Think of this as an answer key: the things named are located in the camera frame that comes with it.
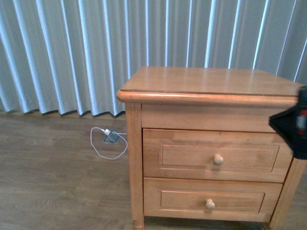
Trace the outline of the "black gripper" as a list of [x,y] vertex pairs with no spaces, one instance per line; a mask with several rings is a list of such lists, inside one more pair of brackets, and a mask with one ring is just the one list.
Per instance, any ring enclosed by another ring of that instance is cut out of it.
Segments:
[[269,125],[279,134],[290,149],[293,157],[307,159],[307,87],[299,89],[297,104],[269,118]]

